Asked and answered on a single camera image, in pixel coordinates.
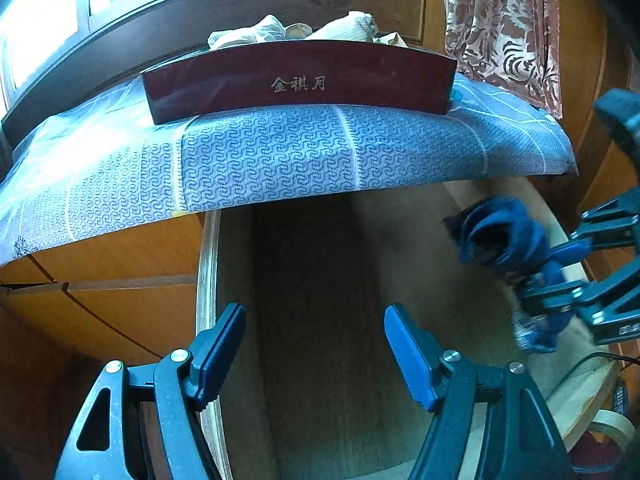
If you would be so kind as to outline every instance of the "wire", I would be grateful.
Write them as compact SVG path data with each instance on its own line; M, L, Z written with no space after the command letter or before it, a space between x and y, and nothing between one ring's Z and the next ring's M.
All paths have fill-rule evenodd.
M614 359L617 361L626 361L627 363L632 363L635 365L640 366L640 359L635 359L633 357L629 357L628 355L618 355L618 354L612 354L609 352L594 352L593 354L589 354L586 357L583 357L582 359L580 359L572 368L571 370L569 370L564 377L562 377L562 379L560 379L559 383L556 384L556 386L554 387L553 390L551 390L551 393L548 394L548 396L546 396L545 400L549 400L551 398L551 396L556 393L559 389L560 386L562 386L569 377L571 377L571 375L583 364L585 364L585 362L589 361L590 359L594 359L596 357L605 357L607 359Z
M618 355L618 354L612 354L610 352L594 352L592 354L589 354L585 357L583 357L582 359L580 359L572 368L571 370L569 370L563 377L562 379L560 379L560 381L558 382L558 384L556 384L556 386L554 387L553 390L551 390L551 393L548 394L548 396L546 397L545 400L549 400L550 397L556 393L559 389L560 386L562 386L569 377L571 377L571 375L583 364L585 364L585 362L589 361L590 359L594 359L596 357L604 357L607 359L614 359L616 361L626 361L627 363L632 363L635 365L640 366L640 359L635 359L633 357L629 357L628 355ZM613 469L616 467L616 465L618 464L618 461L616 460L613 464L603 464L600 467L582 467L582 466L577 466L574 465L572 466L572 469L574 470L574 472L576 474L578 474L578 476L581 476L582 478L584 478L582 475L591 475L591 474L598 474L598 473L606 473L606 472L610 472L613 471Z

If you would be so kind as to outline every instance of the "metal screw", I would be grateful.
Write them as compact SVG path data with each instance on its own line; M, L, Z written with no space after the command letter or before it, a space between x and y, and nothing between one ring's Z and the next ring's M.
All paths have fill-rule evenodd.
M108 374L114 374L114 373L116 373L116 372L119 372L121 368L122 368L122 362L121 362L121 361L109 361L109 362L104 366L104 370L105 370Z
M522 364L521 362L512 361L509 363L509 371L512 374L516 374L516 375L523 374L526 369L527 368L525 367L525 365Z
M171 352L171 361L175 363L181 363L187 357L189 357L189 352L186 351L184 348L178 348L177 350L174 350L173 352Z
M442 353L442 358L447 363L457 363L458 361L460 361L460 357L460 352L458 352L457 350L445 350Z
M593 321L594 325L602 323L604 321L604 312L596 312L593 314L593 316L591 316L591 321Z

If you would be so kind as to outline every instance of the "dark red box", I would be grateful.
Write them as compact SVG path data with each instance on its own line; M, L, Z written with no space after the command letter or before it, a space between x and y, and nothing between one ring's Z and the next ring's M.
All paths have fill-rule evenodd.
M356 41L277 41L186 56L142 72L155 124L236 108L385 106L445 114L456 61Z

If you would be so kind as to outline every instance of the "pink curtain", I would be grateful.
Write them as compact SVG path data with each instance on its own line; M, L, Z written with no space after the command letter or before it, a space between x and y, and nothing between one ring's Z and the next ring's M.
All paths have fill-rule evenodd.
M558 0L444 0L445 49L471 79L562 117Z

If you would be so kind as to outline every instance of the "blue rubber fingertip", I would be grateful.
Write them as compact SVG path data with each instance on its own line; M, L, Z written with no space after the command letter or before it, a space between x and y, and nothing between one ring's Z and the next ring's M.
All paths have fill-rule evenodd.
M431 411L436 404L431 368L398 311L392 306L385 311L385 333L409 393L425 410Z

